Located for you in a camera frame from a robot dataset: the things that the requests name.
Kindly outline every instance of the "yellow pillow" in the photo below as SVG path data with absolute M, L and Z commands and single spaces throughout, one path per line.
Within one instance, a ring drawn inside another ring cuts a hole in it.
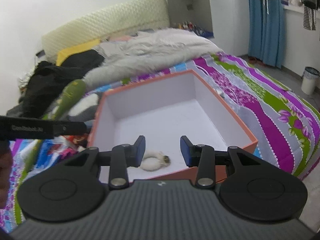
M 100 39 L 95 39 L 86 43 L 82 43 L 70 48 L 60 50 L 57 55 L 56 65 L 61 66 L 61 64 L 67 59 L 67 57 L 76 53 L 85 52 L 89 49 L 92 49 L 92 47 L 98 45 L 100 42 Z

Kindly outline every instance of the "white logo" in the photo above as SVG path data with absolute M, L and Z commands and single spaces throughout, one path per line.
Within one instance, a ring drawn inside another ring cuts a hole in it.
M 28 126 L 15 126 L 15 125 L 12 125 L 11 129 L 13 131 L 43 132 L 43 128 L 42 127 L 28 127 Z
M 162 187 L 163 185 L 166 185 L 166 183 L 164 181 L 161 181 L 158 183 L 158 186 Z

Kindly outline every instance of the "human hand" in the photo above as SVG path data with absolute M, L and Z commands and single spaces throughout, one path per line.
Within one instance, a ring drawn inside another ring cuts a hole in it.
M 7 204 L 12 169 L 12 154 L 8 141 L 0 141 L 0 209 Z

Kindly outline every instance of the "white ring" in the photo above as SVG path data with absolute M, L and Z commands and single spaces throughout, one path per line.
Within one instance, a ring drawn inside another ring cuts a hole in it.
M 156 171 L 162 168 L 163 166 L 169 166 L 169 163 L 164 161 L 165 155 L 162 152 L 154 152 L 154 151 L 145 151 L 140 168 L 145 171 Z M 156 158 L 158 161 L 154 163 L 146 162 L 145 160 L 148 158 Z

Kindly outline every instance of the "bed sheet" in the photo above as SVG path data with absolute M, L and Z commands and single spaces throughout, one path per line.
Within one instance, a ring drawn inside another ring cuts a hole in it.
M 164 69 L 157 73 L 126 78 L 119 82 L 99 87 L 86 93 L 104 92 L 130 83 L 170 73 L 193 69 L 216 90 L 223 93 L 224 100 L 244 121 L 258 139 L 255 155 L 273 165 L 305 178 L 319 162 L 320 114 L 308 102 L 295 95 L 288 87 L 267 74 L 249 65 L 245 60 L 218 53 Z M 16 201 L 16 192 L 24 170 L 28 153 L 24 150 L 32 140 L 22 140 L 11 144 L 14 165 L 10 178 L 7 207 L 0 210 L 0 226 L 12 231 L 23 220 Z M 54 165 L 47 162 L 43 168 Z M 41 170 L 33 169 L 27 178 Z

